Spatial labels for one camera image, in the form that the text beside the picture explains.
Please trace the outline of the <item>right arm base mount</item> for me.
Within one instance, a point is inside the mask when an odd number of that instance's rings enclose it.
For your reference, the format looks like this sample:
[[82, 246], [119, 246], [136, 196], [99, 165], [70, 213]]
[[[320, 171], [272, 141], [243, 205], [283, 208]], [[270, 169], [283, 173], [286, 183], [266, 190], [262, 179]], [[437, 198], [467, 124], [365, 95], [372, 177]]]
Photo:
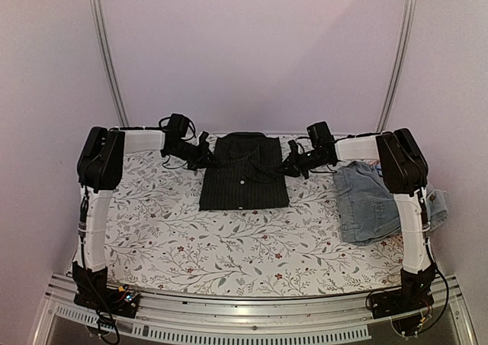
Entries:
[[373, 319], [389, 318], [390, 325], [402, 338], [417, 337], [432, 318], [434, 298], [430, 291], [408, 299], [401, 289], [375, 289], [368, 293], [365, 307]]

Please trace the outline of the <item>black pinstriped shirt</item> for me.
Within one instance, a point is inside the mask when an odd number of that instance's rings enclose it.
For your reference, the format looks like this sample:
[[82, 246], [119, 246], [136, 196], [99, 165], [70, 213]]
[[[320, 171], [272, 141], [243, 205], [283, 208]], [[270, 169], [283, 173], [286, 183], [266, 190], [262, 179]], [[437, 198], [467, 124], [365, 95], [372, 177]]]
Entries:
[[289, 203], [281, 142], [262, 133], [235, 132], [218, 137], [219, 166], [206, 168], [199, 209], [202, 211], [286, 208]]

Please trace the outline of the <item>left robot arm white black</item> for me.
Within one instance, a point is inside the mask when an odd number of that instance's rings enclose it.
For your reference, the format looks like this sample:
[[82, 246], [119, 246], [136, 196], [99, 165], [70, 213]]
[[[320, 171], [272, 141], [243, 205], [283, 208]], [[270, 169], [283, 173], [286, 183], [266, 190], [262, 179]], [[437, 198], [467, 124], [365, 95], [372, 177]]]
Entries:
[[104, 253], [108, 208], [123, 177], [124, 157], [139, 152], [159, 152], [176, 157], [190, 170], [216, 166], [206, 131], [198, 134], [193, 121], [171, 114], [156, 127], [93, 127], [85, 141], [77, 173], [81, 188], [77, 249], [72, 274], [78, 290], [96, 309], [113, 304], [107, 288]]

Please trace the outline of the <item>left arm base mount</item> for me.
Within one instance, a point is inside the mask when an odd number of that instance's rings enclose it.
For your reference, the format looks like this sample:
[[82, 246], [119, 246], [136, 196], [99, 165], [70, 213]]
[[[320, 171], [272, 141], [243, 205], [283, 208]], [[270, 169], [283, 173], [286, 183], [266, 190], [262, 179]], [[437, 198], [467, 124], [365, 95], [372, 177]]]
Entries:
[[140, 304], [140, 291], [129, 285], [118, 289], [81, 288], [75, 295], [74, 303], [106, 314], [135, 318]]

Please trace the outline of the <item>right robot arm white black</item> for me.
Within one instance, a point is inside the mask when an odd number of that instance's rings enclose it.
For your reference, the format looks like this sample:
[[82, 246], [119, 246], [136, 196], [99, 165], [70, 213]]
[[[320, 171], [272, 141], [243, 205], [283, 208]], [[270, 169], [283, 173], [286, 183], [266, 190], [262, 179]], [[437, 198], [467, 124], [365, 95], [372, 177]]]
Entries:
[[308, 178], [321, 166], [336, 166], [342, 240], [370, 244], [400, 232], [403, 267], [394, 304], [411, 311], [423, 300], [437, 271], [428, 247], [428, 164], [407, 128], [335, 139], [326, 122], [307, 128], [311, 151], [297, 142], [281, 164], [286, 176]]

